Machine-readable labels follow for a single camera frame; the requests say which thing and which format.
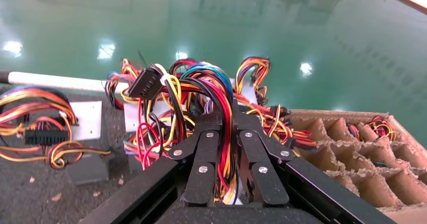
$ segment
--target electrical connector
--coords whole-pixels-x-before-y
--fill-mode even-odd
[[[25,144],[51,146],[68,140],[68,132],[61,130],[25,130]]]
[[[16,123],[17,123],[17,124],[20,124],[20,123],[27,123],[27,122],[29,122],[29,121],[30,121],[30,114],[25,114],[25,115],[23,115],[23,116],[17,117],[17,118],[15,119],[15,121],[16,121]]]
[[[146,68],[138,75],[136,81],[129,88],[129,96],[153,100],[163,87],[160,78],[161,75],[154,69]]]

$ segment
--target zip tie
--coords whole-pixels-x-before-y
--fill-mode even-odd
[[[162,85],[166,86],[165,84],[165,80],[168,79],[171,75],[169,73],[166,73],[162,76],[162,78],[160,78],[160,83],[162,83]]]

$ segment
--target dark mat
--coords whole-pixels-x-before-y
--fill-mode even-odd
[[[124,184],[136,173],[130,173],[122,147],[125,137],[123,112],[114,110],[105,97],[67,94],[71,102],[100,101],[107,121],[108,138],[116,157],[111,161],[108,182],[74,186],[66,171],[54,170],[42,162],[16,163],[0,158],[0,223],[78,223],[117,189],[123,175]],[[14,146],[21,139],[8,137]],[[61,193],[59,201],[52,198]]]

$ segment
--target white rod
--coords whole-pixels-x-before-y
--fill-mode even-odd
[[[106,84],[106,80],[58,77],[49,76],[47,74],[33,74],[16,71],[9,73],[8,82],[12,85],[37,85],[90,92],[104,92],[104,86]],[[127,87],[128,85],[126,83],[119,83],[115,92],[120,94],[120,92]]]

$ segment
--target cardboard compartment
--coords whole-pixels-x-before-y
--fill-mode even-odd
[[[344,163],[345,169],[348,171],[357,172],[358,170],[373,170],[375,168],[371,161],[356,152],[352,153],[351,156],[339,155],[336,159]]]
[[[291,118],[294,130],[309,130],[311,131],[311,139],[315,141],[330,140],[326,134],[326,129],[322,118],[305,120],[302,118]]]
[[[390,189],[406,205],[427,203],[427,186],[415,175],[402,171],[386,179]]]
[[[375,207],[401,206],[402,202],[391,191],[384,177],[378,174],[355,183],[360,197]]]
[[[329,145],[326,145],[316,154],[306,156],[307,161],[320,170],[342,171],[345,169],[343,163],[337,161]]]
[[[427,185],[427,173],[418,176],[418,179]]]
[[[348,131],[347,124],[342,117],[328,129],[327,133],[333,140],[357,141]]]
[[[426,159],[414,147],[403,142],[393,142],[392,146],[396,158],[408,161],[412,167],[427,168]]]
[[[378,138],[378,135],[368,125],[359,123],[357,127],[364,141],[375,141]]]
[[[353,181],[349,176],[338,175],[335,176],[334,179],[341,183],[343,186],[345,186],[348,190],[353,192],[355,195],[360,196],[358,188],[356,187],[356,185],[354,185]]]
[[[374,143],[362,144],[361,151],[363,155],[371,160],[371,162],[378,167],[385,164],[386,168],[402,168],[402,164],[396,161],[393,151],[390,147],[390,141],[386,137],[378,139]]]

